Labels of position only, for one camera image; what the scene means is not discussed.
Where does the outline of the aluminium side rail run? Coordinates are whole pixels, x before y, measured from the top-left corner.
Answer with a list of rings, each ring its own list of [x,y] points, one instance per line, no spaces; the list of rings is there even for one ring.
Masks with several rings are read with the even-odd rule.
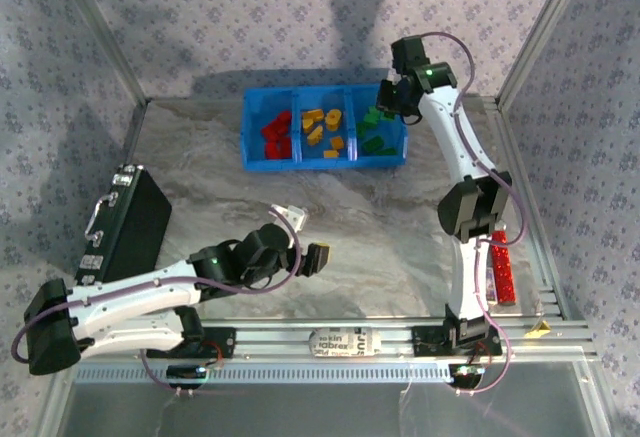
[[[148,105],[149,100],[145,100],[142,103],[137,104],[133,110],[131,122],[124,141],[121,164],[129,164],[133,161],[133,155],[142,130]]]
[[[516,251],[510,251],[516,263],[516,289],[521,308],[525,309],[524,303],[527,303],[548,318],[572,320],[575,314],[560,285],[557,267],[511,125],[493,100],[483,97],[482,103],[500,159],[511,172],[527,221],[527,235],[523,243],[529,262],[527,275],[523,274],[526,266],[515,258]]]

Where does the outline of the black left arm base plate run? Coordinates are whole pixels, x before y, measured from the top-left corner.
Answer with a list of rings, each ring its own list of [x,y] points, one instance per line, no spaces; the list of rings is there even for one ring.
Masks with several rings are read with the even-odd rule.
[[[205,327],[203,335],[178,345],[169,351],[147,350],[151,359],[203,359],[231,358],[235,350],[234,327]]]

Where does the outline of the white printed label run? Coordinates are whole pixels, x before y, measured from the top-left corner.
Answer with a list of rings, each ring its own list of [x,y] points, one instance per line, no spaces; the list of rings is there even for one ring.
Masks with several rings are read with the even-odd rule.
[[[325,327],[314,329],[308,340],[314,357],[371,357],[382,351],[380,332],[370,327]]]

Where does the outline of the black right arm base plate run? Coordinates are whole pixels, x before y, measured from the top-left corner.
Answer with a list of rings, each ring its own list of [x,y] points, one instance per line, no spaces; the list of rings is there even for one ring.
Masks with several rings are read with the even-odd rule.
[[[474,352],[486,357],[503,354],[495,327],[489,327],[484,335],[458,342],[442,326],[415,326],[411,328],[411,344],[415,357],[471,356]]]

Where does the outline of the aluminium frame post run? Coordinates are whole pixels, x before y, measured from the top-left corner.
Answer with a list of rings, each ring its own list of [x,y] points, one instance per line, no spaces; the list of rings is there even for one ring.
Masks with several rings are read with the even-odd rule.
[[[569,3],[570,0],[545,1],[500,91],[496,95],[496,106],[500,112],[506,112],[513,104]]]
[[[138,107],[145,107],[148,103],[145,92],[135,75],[133,67],[117,42],[114,32],[101,12],[98,2],[96,0],[73,1],[133,101]]]

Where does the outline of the red bar on frame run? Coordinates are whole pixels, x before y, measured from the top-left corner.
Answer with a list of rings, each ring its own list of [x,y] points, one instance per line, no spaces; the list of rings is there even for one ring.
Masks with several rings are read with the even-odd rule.
[[[509,249],[506,247],[506,232],[494,231],[492,239],[498,242],[498,245],[490,246],[497,303],[512,306],[516,304],[517,299]]]

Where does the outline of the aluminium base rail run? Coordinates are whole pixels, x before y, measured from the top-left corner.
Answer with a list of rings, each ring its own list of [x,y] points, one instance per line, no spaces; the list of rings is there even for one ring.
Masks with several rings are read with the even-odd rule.
[[[551,332],[538,339],[530,339],[527,333],[538,322],[545,320]],[[548,317],[499,316],[496,318],[497,332],[501,340],[501,356],[481,356],[481,362],[502,362],[506,358],[521,362],[537,361],[592,361],[597,353],[591,332],[584,321],[570,321]],[[235,350],[231,358],[251,361],[286,362],[307,361],[314,357],[309,349],[309,336],[314,329],[325,327],[370,327],[378,330],[382,339],[382,351],[371,357],[341,358],[369,360],[422,359],[445,362],[462,362],[471,356],[415,357],[411,344],[411,328],[415,326],[441,326],[435,318],[367,318],[346,320],[282,320],[249,319],[206,321],[205,327],[234,327],[236,329]]]

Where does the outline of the blue three-compartment plastic bin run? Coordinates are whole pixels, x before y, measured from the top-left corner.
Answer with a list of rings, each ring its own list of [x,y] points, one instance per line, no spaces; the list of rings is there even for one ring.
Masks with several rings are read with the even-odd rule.
[[[380,113],[377,126],[370,126],[363,139],[356,135],[356,124],[364,122],[363,117],[369,107],[375,107],[378,87],[375,84],[299,86],[281,88],[255,88],[245,92],[241,130],[241,152],[244,168],[255,172],[279,172],[298,170],[337,170],[356,168],[396,167],[406,162],[408,154],[408,131],[401,120],[388,121]],[[316,146],[309,146],[302,130],[303,113],[322,109],[324,119],[314,122],[314,126],[324,127],[323,140]],[[325,116],[331,109],[342,111],[339,130],[330,132],[325,125]],[[290,160],[268,160],[264,147],[267,141],[261,134],[263,127],[276,122],[277,115],[285,110],[292,112],[289,133],[292,158]],[[330,139],[341,136],[345,147],[339,150],[339,157],[325,159],[323,152],[333,150]],[[375,136],[384,139],[384,148],[395,148],[396,156],[364,154],[362,143]]]

